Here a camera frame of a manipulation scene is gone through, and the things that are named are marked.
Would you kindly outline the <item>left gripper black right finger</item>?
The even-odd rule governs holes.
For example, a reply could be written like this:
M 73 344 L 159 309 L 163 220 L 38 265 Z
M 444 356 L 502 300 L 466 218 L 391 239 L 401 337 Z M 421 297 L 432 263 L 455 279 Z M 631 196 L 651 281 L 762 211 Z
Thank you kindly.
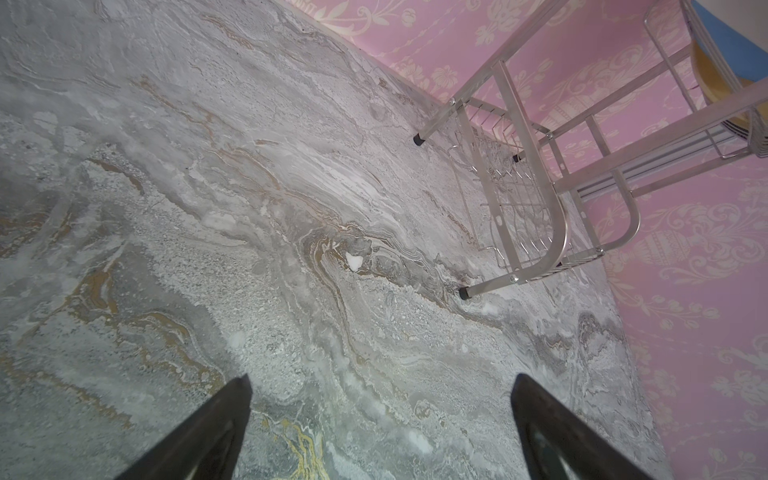
M 647 479 L 531 376 L 517 375 L 510 404 L 532 479 Z

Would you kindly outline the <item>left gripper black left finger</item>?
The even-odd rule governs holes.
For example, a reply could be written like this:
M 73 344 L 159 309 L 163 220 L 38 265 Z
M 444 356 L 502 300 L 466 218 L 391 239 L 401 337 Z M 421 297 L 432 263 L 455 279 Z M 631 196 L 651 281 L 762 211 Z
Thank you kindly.
M 250 418 L 248 376 L 229 381 L 120 479 L 231 479 Z

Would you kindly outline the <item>silver metal dish rack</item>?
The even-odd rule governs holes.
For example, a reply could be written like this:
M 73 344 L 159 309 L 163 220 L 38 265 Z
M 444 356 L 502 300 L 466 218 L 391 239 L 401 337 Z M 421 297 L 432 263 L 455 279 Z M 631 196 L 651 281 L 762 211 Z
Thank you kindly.
M 461 287 L 471 299 L 510 285 L 541 280 L 604 257 L 638 233 L 642 196 L 756 156 L 721 122 L 767 103 L 767 77 L 751 82 L 730 68 L 692 6 L 680 3 L 687 46 L 562 125 L 548 128 L 528 115 L 509 62 L 558 13 L 562 1 L 540 1 L 482 66 L 414 135 L 422 145 L 456 119 L 456 145 L 480 183 L 490 213 L 496 278 Z M 692 45 L 715 63 L 732 94 L 707 105 L 694 76 Z M 622 148 L 611 148 L 597 117 L 662 75 L 670 75 L 688 102 L 688 114 Z

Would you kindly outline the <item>yellow plate with bear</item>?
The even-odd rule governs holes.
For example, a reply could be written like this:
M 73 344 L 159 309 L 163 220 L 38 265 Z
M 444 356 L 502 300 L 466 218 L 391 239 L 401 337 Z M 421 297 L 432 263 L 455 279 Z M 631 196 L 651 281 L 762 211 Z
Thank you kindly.
M 724 100 L 732 94 L 730 86 L 715 63 L 697 42 L 692 45 L 692 66 L 707 105 Z M 755 110 L 746 110 L 723 120 L 721 125 L 730 133 L 745 140 L 755 155 L 761 158 L 767 157 L 766 102 L 757 105 Z

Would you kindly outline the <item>blue striped plate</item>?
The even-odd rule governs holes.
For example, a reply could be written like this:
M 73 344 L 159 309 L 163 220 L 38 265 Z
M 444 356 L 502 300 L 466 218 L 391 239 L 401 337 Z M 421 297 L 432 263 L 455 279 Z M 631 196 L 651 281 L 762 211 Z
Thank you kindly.
M 767 77 L 767 0 L 703 0 L 692 6 L 738 77 Z

